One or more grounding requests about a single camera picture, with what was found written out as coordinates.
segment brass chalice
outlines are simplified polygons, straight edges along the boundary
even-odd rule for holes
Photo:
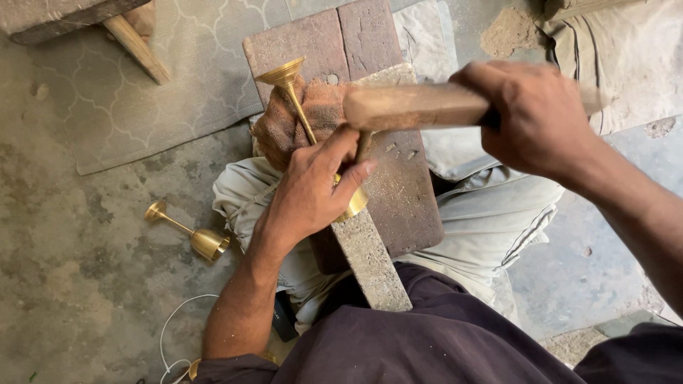
[[[316,140],[316,136],[313,134],[311,125],[308,123],[308,119],[306,119],[306,115],[303,113],[301,104],[296,97],[296,93],[294,92],[294,80],[301,71],[301,65],[303,64],[304,60],[306,60],[305,56],[299,57],[298,59],[292,60],[275,68],[274,70],[269,70],[261,76],[255,77],[254,81],[268,85],[274,85],[275,87],[280,87],[287,92],[287,95],[292,100],[292,104],[294,104],[294,108],[296,109],[298,118],[301,121],[301,125],[303,125],[303,128],[306,131],[306,137],[308,137],[309,143],[314,145],[318,141]],[[340,179],[341,175],[336,174],[335,184],[339,182]],[[363,187],[359,187],[353,194],[353,197],[351,197],[351,201],[349,202],[346,210],[335,220],[335,223],[340,223],[344,220],[350,219],[358,214],[358,212],[361,212],[363,208],[367,206],[367,200],[367,193]]]
[[[192,244],[192,248],[210,262],[218,260],[230,244],[230,236],[222,236],[215,231],[203,228],[193,231],[185,225],[171,219],[166,215],[166,202],[163,200],[159,200],[152,204],[147,208],[147,212],[145,212],[145,221],[148,223],[158,219],[166,219],[187,232],[190,235],[190,244]]]

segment white cable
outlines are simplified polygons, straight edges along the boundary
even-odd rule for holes
[[[161,380],[159,381],[159,384],[163,384],[163,383],[164,383],[164,378],[166,377],[167,374],[171,373],[171,368],[173,368],[174,365],[176,365],[176,364],[178,364],[178,363],[180,363],[180,362],[182,362],[182,361],[187,361],[187,364],[192,364],[192,362],[189,361],[189,360],[187,360],[187,359],[180,359],[180,360],[176,361],[175,363],[171,364],[170,366],[169,366],[168,364],[166,364],[166,359],[164,358],[164,350],[163,350],[163,348],[162,348],[162,342],[163,342],[163,340],[164,340],[164,330],[166,330],[166,326],[168,325],[169,321],[171,321],[171,318],[173,317],[173,315],[176,314],[176,312],[180,309],[180,307],[182,307],[183,305],[185,305],[185,303],[188,303],[189,301],[192,301],[192,300],[194,300],[194,299],[198,299],[198,298],[200,298],[200,297],[209,297],[209,296],[211,296],[211,297],[218,297],[217,294],[210,294],[210,293],[208,293],[208,294],[201,294],[201,295],[199,295],[199,296],[195,296],[195,297],[193,297],[192,299],[187,299],[187,300],[183,301],[182,304],[180,304],[180,305],[176,308],[176,310],[173,311],[173,313],[171,314],[171,316],[169,316],[168,320],[166,320],[166,323],[164,324],[164,327],[161,329],[161,337],[159,338],[159,352],[161,353],[161,361],[164,362],[164,367],[166,367],[166,372],[164,372],[164,375],[161,377]],[[187,368],[187,371],[185,371],[184,374],[182,374],[180,377],[178,377],[178,380],[174,381],[174,382],[171,383],[171,384],[178,384],[178,383],[182,380],[182,378],[185,377],[186,374],[188,374],[188,372],[190,372],[190,368],[189,368],[189,367]]]

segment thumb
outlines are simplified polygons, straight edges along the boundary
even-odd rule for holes
[[[332,198],[348,205],[353,193],[363,184],[363,181],[377,168],[377,160],[367,159],[349,168],[341,175],[339,184],[332,192]]]

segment brass rod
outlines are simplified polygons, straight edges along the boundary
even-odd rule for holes
[[[303,128],[306,131],[306,136],[308,136],[308,141],[311,143],[311,145],[314,145],[318,142],[318,140],[316,140],[316,136],[313,134],[311,125],[308,124],[308,119],[306,118],[306,115],[303,113],[303,109],[301,109],[301,104],[299,104],[299,101],[296,98],[296,93],[294,92],[294,84],[289,83],[284,88],[285,91],[287,91],[287,93],[290,95],[290,98],[292,99],[294,108],[296,108],[296,114],[298,115],[299,120],[301,121],[301,124],[303,125]]]
[[[166,214],[164,214],[164,213],[158,212],[157,214],[158,214],[159,216],[163,217],[164,219],[166,219],[166,220],[172,222],[173,224],[176,224],[178,227],[181,227],[183,230],[186,230],[187,233],[189,233],[189,234],[192,234],[192,232],[194,232],[194,231],[191,230],[190,228],[187,228],[185,225],[182,225],[181,223],[178,223],[177,221],[173,220],[172,218],[166,216]]]

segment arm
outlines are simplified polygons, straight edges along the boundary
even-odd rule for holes
[[[501,114],[499,128],[482,127],[484,150],[593,202],[683,315],[683,200],[595,135],[576,83],[552,66],[506,61],[469,64],[451,81],[481,92]]]
[[[292,155],[272,202],[254,227],[245,256],[211,310],[202,359],[260,355],[266,350],[282,260],[299,241],[336,219],[376,166],[375,160],[354,165],[333,186],[342,161],[355,153],[358,135],[337,129],[325,142]]]

